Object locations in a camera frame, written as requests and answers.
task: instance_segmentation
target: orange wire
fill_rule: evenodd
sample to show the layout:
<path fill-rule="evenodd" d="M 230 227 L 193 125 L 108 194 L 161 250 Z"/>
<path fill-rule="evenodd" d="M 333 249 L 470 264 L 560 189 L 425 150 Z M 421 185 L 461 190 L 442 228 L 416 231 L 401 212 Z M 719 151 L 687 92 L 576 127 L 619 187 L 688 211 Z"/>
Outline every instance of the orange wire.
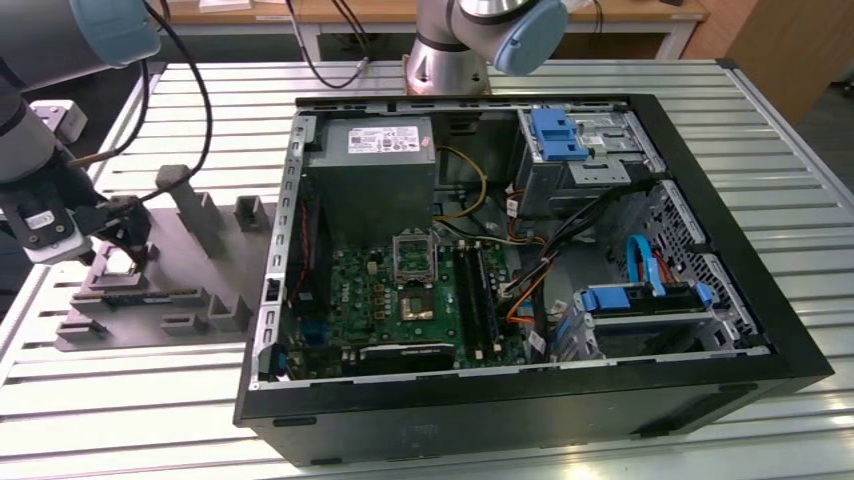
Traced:
<path fill-rule="evenodd" d="M 524 293 L 521 294 L 521 297 L 519 297 L 519 300 L 516 301 L 516 303 L 513 304 L 512 308 L 509 309 L 509 313 L 506 313 L 506 321 L 513 323 L 513 320 L 519 320 L 520 317 L 516 317 L 516 311 L 519 310 L 519 307 L 521 306 L 521 303 L 524 302 L 525 298 L 528 298 L 531 296 L 531 293 L 533 292 L 533 289 L 536 288 L 536 286 L 543 282 L 543 280 L 545 279 L 545 274 L 548 273 L 548 269 L 545 269 L 545 271 L 543 272 L 543 274 L 539 276 L 539 278 L 536 279 L 536 281 L 531 284 L 531 286 L 527 288 L 527 290 L 524 291 Z"/>
<path fill-rule="evenodd" d="M 510 317 L 506 319 L 509 323 L 524 323 L 527 325 L 533 325 L 533 319 L 528 317 Z"/>

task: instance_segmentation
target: aluminum workbench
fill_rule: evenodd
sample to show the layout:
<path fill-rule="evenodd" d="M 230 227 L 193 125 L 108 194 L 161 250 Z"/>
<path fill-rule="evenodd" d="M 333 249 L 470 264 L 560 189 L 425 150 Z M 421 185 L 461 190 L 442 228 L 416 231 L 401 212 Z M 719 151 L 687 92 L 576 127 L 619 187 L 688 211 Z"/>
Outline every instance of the aluminum workbench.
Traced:
<path fill-rule="evenodd" d="M 321 73 L 342 79 L 350 68 L 324 64 Z M 293 100 L 341 93 L 301 64 L 210 64 L 202 73 L 216 138 L 193 186 L 220 204 L 272 199 Z M 377 63 L 345 94 L 401 94 L 401 78 L 398 63 Z M 657 95 L 835 376 L 685 437 L 297 471 L 230 424 L 242 344 L 61 353 L 54 329 L 83 269 L 35 267 L 0 329 L 0 478 L 398 478 L 404 469 L 406 478 L 854 477 L 854 197 L 740 72 L 704 61 L 555 62 L 524 78 L 492 72 L 492 90 Z M 104 193 L 142 194 L 161 164 L 194 163 L 196 91 L 184 65 L 156 78 L 142 138 L 93 172 Z M 105 148 L 137 104 L 138 88 Z"/>

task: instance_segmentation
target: black cable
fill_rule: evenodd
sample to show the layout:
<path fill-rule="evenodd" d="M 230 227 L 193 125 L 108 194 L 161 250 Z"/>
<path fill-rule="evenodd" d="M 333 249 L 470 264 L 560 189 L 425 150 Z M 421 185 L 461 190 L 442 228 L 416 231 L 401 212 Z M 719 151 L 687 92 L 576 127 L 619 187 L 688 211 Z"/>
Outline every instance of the black cable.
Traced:
<path fill-rule="evenodd" d="M 548 312 L 545 311 L 545 287 L 543 283 L 540 283 L 531 292 L 529 300 L 533 313 L 533 331 L 539 337 L 545 340 L 548 338 Z M 531 349 L 532 363 L 545 363 L 548 361 L 548 347 L 551 342 L 545 341 L 543 343 L 544 347 L 541 352 L 536 348 Z"/>
<path fill-rule="evenodd" d="M 460 237 L 468 238 L 470 240 L 482 240 L 485 242 L 494 242 L 494 243 L 500 243 L 500 244 L 505 244 L 505 245 L 517 245 L 517 246 L 527 245 L 527 243 L 524 243 L 524 242 L 516 242 L 516 241 L 512 241 L 512 240 L 506 240 L 504 238 L 498 238 L 498 237 L 494 237 L 492 235 L 477 235 L 474 233 L 466 232 L 461 228 L 454 227 L 453 225 L 450 225 L 450 223 L 446 222 L 445 220 L 433 219 L 433 222 L 438 223 L 444 228 L 450 230 L 450 232 L 453 232 Z"/>
<path fill-rule="evenodd" d="M 623 196 L 648 190 L 657 184 L 656 178 L 648 178 L 640 180 L 631 185 L 621 187 L 613 187 L 605 193 L 603 193 L 592 202 L 575 212 L 575 214 L 567 218 L 555 231 L 553 236 L 543 245 L 539 255 L 536 256 L 537 263 L 531 267 L 531 270 L 519 276 L 516 280 L 509 282 L 505 290 L 514 289 L 519 285 L 531 281 L 543 273 L 543 269 L 551 266 L 551 262 L 560 254 L 563 246 L 575 238 L 576 235 L 583 233 L 589 227 L 592 227 L 604 214 L 611 202 L 616 201 Z"/>
<path fill-rule="evenodd" d="M 133 126 L 133 130 L 128 135 L 128 138 L 124 140 L 121 145 L 118 145 L 113 151 L 116 152 L 116 156 L 124 153 L 124 151 L 130 147 L 133 140 L 138 136 L 138 132 L 142 130 L 142 125 L 145 123 L 145 117 L 148 116 L 148 103 L 150 96 L 150 76 L 148 73 L 148 60 L 138 61 L 138 75 L 142 82 L 142 99 L 138 107 L 138 117 L 136 119 L 136 125 Z"/>
<path fill-rule="evenodd" d="M 458 203 L 458 211 L 460 212 L 468 210 L 468 206 L 465 205 L 465 196 L 464 195 L 460 195 L 457 197 L 456 202 Z M 485 228 L 485 225 L 482 224 L 480 219 L 474 216 L 474 213 L 477 213 L 477 210 L 480 210 L 480 208 L 482 208 L 482 204 L 480 204 L 476 209 L 473 209 L 470 212 L 468 212 L 468 214 L 464 217 L 460 217 L 460 218 L 466 218 L 468 220 L 470 220 L 470 223 L 473 223 L 474 226 L 480 229 L 480 231 L 482 232 L 482 235 L 488 235 L 489 234 L 489 230 Z"/>
<path fill-rule="evenodd" d="M 592 27 L 592 35 L 589 36 L 588 48 L 591 49 L 597 41 L 599 35 L 604 32 L 604 11 L 601 10 L 601 4 L 599 0 L 592 0 L 592 2 L 596 7 L 596 22 Z"/>
<path fill-rule="evenodd" d="M 344 20 L 346 20 L 346 23 L 349 24 L 349 28 L 353 31 L 353 36 L 356 37 L 364 56 L 370 59 L 370 41 L 368 39 L 368 32 L 364 31 L 358 17 L 356 17 L 356 14 L 349 8 L 346 0 L 332 0 L 332 5 L 334 5 L 337 13 L 341 14 L 341 17 L 344 17 Z"/>
<path fill-rule="evenodd" d="M 117 157 L 130 147 L 130 144 L 136 140 L 136 137 L 138 137 L 138 132 L 142 130 L 142 125 L 145 124 L 145 117 L 148 116 L 148 103 L 149 103 L 148 97 L 150 96 L 150 76 L 148 73 L 146 60 L 138 61 L 138 75 L 140 75 L 140 82 L 142 83 L 142 99 L 138 107 L 138 117 L 136 119 L 136 125 L 133 125 L 133 130 L 130 130 L 130 133 L 128 137 L 124 139 L 124 142 L 121 143 L 121 145 L 118 145 L 112 150 L 108 150 L 105 152 L 96 153 L 93 155 L 87 155 L 82 158 L 77 158 L 71 160 L 70 162 L 67 162 L 69 167 L 85 168 L 94 163 L 102 162 L 105 160 L 109 160 L 110 158 Z"/>
<path fill-rule="evenodd" d="M 184 61 L 189 65 L 192 76 L 194 77 L 196 83 L 198 84 L 198 93 L 201 94 L 201 100 L 204 103 L 205 125 L 204 125 L 204 142 L 201 144 L 201 153 L 198 154 L 198 160 L 196 161 L 196 164 L 174 182 L 172 182 L 169 185 L 161 188 L 157 188 L 153 192 L 144 195 L 138 200 L 136 200 L 136 203 L 142 203 L 152 200 L 153 198 L 158 197 L 164 193 L 168 193 L 169 191 L 172 191 L 172 189 L 184 185 L 189 181 L 193 175 L 196 175 L 196 173 L 198 173 L 198 170 L 201 170 L 201 168 L 204 167 L 204 162 L 206 161 L 208 153 L 210 152 L 210 140 L 213 139 L 213 107 L 210 106 L 210 96 L 208 94 L 208 88 L 204 84 L 204 79 L 201 78 L 201 72 L 198 71 L 198 65 L 196 64 L 196 59 L 193 58 L 192 53 L 189 53 L 189 50 L 186 49 L 186 45 L 184 45 L 184 41 L 181 40 L 181 37 L 174 32 L 174 29 L 169 25 L 169 22 L 165 21 L 162 16 L 157 13 L 157 11 L 153 9 L 153 7 L 148 3 L 145 3 L 145 10 L 148 10 L 148 14 L 153 17 L 154 21 L 162 27 L 162 30 L 165 31 L 166 35 L 172 39 L 172 42 L 174 43 L 174 47 L 177 48 L 177 50 L 181 53 L 181 56 L 184 57 Z M 118 208 L 114 214 L 132 209 L 133 206 L 134 204 L 124 205 L 122 207 Z"/>
<path fill-rule="evenodd" d="M 313 74 L 314 78 L 320 81 L 320 83 L 322 83 L 322 85 L 325 85 L 326 87 L 329 87 L 332 89 L 336 89 L 336 90 L 338 90 L 341 88 L 346 88 L 349 86 L 349 84 L 356 80 L 358 75 L 361 75 L 361 71 L 364 70 L 364 66 L 369 62 L 369 56 L 368 56 L 366 50 L 364 50 L 364 46 L 362 46 L 364 59 L 361 59 L 361 61 L 358 62 L 358 65 L 356 66 L 356 71 L 352 74 L 352 76 L 344 81 L 344 83 L 340 83 L 340 84 L 329 83 L 328 80 L 325 78 L 322 78 L 322 76 L 320 75 L 320 72 L 317 71 L 317 69 L 314 67 L 314 64 L 313 64 L 313 62 L 310 60 L 310 57 L 308 56 L 308 50 L 305 49 L 305 45 L 302 43 L 302 33 L 300 31 L 300 28 L 298 28 L 298 21 L 296 20 L 296 12 L 293 11 L 293 3 L 292 3 L 290 0 L 285 0 L 284 4 L 288 7 L 288 13 L 290 14 L 290 24 L 293 25 L 293 36 L 296 37 L 296 45 L 298 46 L 298 51 L 300 51 L 300 53 L 302 55 L 302 60 L 305 61 L 305 64 L 308 65 L 308 69 L 310 70 L 310 73 Z M 344 19 L 346 20 L 346 23 L 349 23 L 356 35 L 358 35 L 360 32 L 358 32 L 357 28 L 354 27 L 354 25 L 350 23 L 350 20 L 345 15 L 344 15 Z"/>
<path fill-rule="evenodd" d="M 172 22 L 172 8 L 169 7 L 169 0 L 160 0 L 160 8 L 162 10 L 162 18 L 166 22 Z"/>

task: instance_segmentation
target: blue plastic latch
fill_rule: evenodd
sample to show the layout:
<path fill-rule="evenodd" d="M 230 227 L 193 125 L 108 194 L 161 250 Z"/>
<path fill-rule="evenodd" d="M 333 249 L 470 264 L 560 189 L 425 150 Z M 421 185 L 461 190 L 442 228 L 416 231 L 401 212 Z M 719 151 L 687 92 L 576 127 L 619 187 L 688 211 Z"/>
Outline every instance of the blue plastic latch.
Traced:
<path fill-rule="evenodd" d="M 696 295 L 699 296 L 700 302 L 703 302 L 704 307 L 709 307 L 715 301 L 713 293 L 711 293 L 711 288 L 704 283 L 697 283 L 693 285 L 693 290 L 696 290 Z"/>
<path fill-rule="evenodd" d="M 587 312 L 592 312 L 599 308 L 596 297 L 593 297 L 592 292 L 581 292 L 581 304 L 584 305 L 584 311 Z"/>
<path fill-rule="evenodd" d="M 569 317 L 567 316 L 560 322 L 560 327 L 557 328 L 557 334 L 555 335 L 555 340 L 560 340 L 563 338 L 563 334 L 569 329 Z"/>
<path fill-rule="evenodd" d="M 628 303 L 628 295 L 625 290 L 620 287 L 601 287 L 592 288 L 592 294 L 596 297 L 599 308 L 607 310 L 627 309 L 631 307 Z"/>
<path fill-rule="evenodd" d="M 583 161 L 589 151 L 577 144 L 577 127 L 563 108 L 531 110 L 531 127 L 543 147 L 543 160 Z"/>

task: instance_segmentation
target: white label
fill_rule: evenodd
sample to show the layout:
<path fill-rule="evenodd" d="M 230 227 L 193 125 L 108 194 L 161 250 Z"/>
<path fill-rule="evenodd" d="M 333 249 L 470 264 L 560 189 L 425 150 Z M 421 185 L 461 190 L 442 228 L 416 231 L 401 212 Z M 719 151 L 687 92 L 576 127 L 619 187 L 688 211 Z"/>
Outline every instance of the white label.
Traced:
<path fill-rule="evenodd" d="M 512 218 L 519 216 L 519 202 L 512 198 L 506 199 L 506 216 Z"/>
<path fill-rule="evenodd" d="M 26 217 L 23 222 L 26 222 L 26 226 L 30 230 L 38 230 L 41 227 L 46 227 L 55 221 L 55 217 L 53 216 L 53 212 L 49 210 L 37 213 L 31 217 Z"/>
<path fill-rule="evenodd" d="M 581 143 L 584 145 L 603 145 L 604 146 L 604 140 L 601 140 L 601 137 L 599 135 L 581 135 Z"/>
<path fill-rule="evenodd" d="M 528 334 L 528 343 L 539 353 L 545 353 L 545 340 L 543 340 L 543 337 L 540 337 L 539 333 L 533 330 L 531 330 L 531 333 Z"/>
<path fill-rule="evenodd" d="M 555 300 L 553 305 L 551 306 L 551 314 L 552 315 L 563 315 L 563 312 L 565 312 L 565 309 L 569 306 L 565 304 L 565 302 L 561 302 L 560 300 Z"/>
<path fill-rule="evenodd" d="M 417 152 L 417 127 L 353 128 L 348 136 L 348 153 Z"/>
<path fill-rule="evenodd" d="M 672 20 L 701 20 L 703 15 L 700 13 L 675 13 L 669 18 Z"/>

